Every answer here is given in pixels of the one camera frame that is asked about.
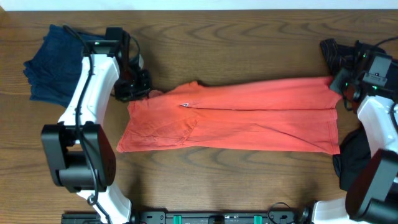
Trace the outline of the orange printed t-shirt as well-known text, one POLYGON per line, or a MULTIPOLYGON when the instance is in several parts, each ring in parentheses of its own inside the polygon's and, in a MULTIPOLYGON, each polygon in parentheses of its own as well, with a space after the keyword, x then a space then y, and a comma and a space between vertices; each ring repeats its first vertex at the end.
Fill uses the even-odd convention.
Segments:
POLYGON ((154 90, 128 106, 119 152, 214 147, 338 154, 331 78, 291 78, 230 86, 186 83, 154 90))

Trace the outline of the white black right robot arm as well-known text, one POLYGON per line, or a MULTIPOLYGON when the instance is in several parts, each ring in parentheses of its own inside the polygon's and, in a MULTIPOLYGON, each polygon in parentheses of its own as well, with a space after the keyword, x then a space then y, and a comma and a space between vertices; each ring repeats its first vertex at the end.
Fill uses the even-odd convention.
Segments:
POLYGON ((397 74, 341 68, 331 90, 358 103, 371 159, 346 197, 318 201, 309 223, 397 223, 397 74))

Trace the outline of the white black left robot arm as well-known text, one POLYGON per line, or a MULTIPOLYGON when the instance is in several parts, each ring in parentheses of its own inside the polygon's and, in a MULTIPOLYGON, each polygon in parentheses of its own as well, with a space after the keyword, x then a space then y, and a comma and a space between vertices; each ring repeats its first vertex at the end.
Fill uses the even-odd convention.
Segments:
POLYGON ((41 132, 55 185, 77 194, 95 209, 100 223, 135 223, 132 202, 115 181, 116 156, 103 130, 110 97, 138 100, 150 92, 141 56, 129 56, 128 40, 84 43, 82 70, 72 100, 57 124, 41 132))

